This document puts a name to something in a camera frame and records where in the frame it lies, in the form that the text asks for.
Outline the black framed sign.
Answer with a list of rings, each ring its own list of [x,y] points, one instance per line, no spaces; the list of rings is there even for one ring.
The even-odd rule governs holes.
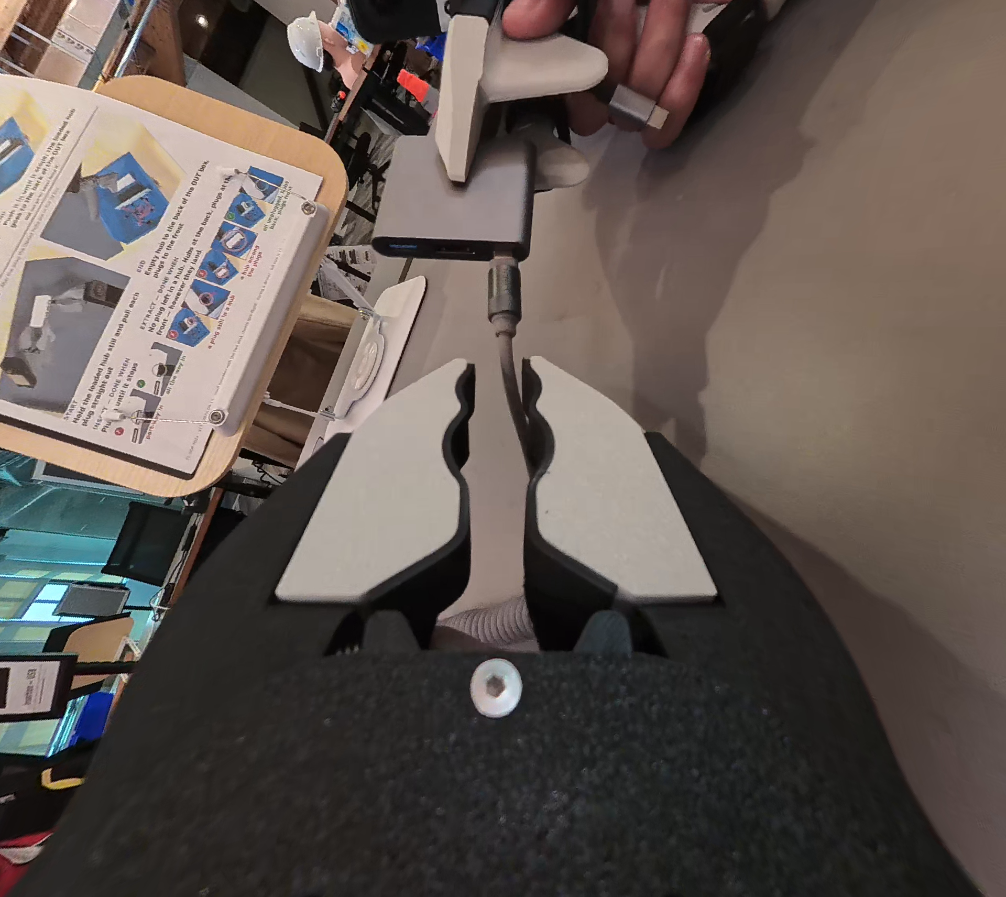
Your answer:
[[[63,716],[78,664],[74,653],[3,654],[1,722],[45,721]]]

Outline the wooden document stand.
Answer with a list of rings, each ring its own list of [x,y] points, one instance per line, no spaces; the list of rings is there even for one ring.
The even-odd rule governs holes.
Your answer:
[[[211,435],[192,476],[177,476],[161,469],[121,460],[107,451],[72,445],[54,436],[1,423],[1,449],[52,463],[69,471],[93,477],[102,483],[128,488],[153,497],[184,498],[219,485],[232,469],[240,451],[253,433],[258,409],[270,389],[270,378],[278,368],[283,349],[289,343],[298,322],[311,321],[345,325],[344,349],[332,373],[320,413],[300,461],[318,451],[327,427],[334,420],[332,411],[340,396],[350,364],[361,341],[365,324],[358,312],[339,310],[335,303],[309,295],[318,271],[325,265],[325,243],[331,238],[336,222],[348,205],[348,183],[342,161],[322,139],[301,134],[297,129],[269,121],[225,102],[186,89],[150,76],[127,76],[113,79],[96,89],[97,96],[116,99],[141,112],[168,118],[222,143],[252,151],[255,163],[263,158],[285,161],[294,167],[320,174],[319,202],[321,225],[311,228],[311,246],[299,254],[287,277],[291,294],[281,310],[270,315],[266,336],[254,349],[250,401],[243,412],[229,415],[234,430]]]

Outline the printed instruction sheet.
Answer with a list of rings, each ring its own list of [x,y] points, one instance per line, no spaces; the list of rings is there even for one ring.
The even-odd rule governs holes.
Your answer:
[[[324,178],[12,75],[1,123],[2,423],[193,476],[249,409]]]

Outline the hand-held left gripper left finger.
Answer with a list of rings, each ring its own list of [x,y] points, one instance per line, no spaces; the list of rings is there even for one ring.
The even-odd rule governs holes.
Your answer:
[[[463,544],[475,380],[474,364],[448,362],[349,435],[278,582],[278,600],[362,603]]]

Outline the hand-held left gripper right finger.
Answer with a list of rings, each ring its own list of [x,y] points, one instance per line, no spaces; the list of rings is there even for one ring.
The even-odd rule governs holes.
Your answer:
[[[524,361],[540,437],[526,531],[634,604],[708,602],[713,578],[644,430],[607,396],[539,356]]]

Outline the silver ventilation duct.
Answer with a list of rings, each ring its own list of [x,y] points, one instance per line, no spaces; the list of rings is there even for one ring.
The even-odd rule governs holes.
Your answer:
[[[96,46],[82,77],[95,88],[128,75],[185,84],[182,19],[185,0],[123,0]]]

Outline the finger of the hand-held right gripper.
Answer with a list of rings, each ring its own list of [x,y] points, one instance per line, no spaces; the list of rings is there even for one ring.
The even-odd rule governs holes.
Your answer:
[[[591,164],[585,156],[562,140],[536,143],[536,191],[576,187],[586,180]]]
[[[500,61],[502,32],[480,16],[452,17],[446,34],[434,142],[447,178],[467,182],[485,112],[495,103],[492,86]]]

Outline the grey usb hub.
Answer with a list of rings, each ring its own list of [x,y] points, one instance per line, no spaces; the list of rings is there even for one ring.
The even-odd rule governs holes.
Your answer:
[[[572,145],[564,101],[542,97],[491,108],[468,180],[453,184],[434,134],[400,136],[385,173],[374,251],[390,258],[524,260],[531,247],[536,143]]]

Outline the black monitor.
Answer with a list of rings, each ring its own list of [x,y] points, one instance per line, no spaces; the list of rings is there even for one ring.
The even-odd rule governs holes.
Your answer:
[[[102,576],[162,586],[192,521],[192,513],[131,502]]]

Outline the white hard hat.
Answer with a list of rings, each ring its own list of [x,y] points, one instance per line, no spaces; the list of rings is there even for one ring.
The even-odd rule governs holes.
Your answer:
[[[322,24],[315,12],[295,18],[287,24],[287,41],[295,59],[313,72],[323,72],[332,65],[325,48]]]

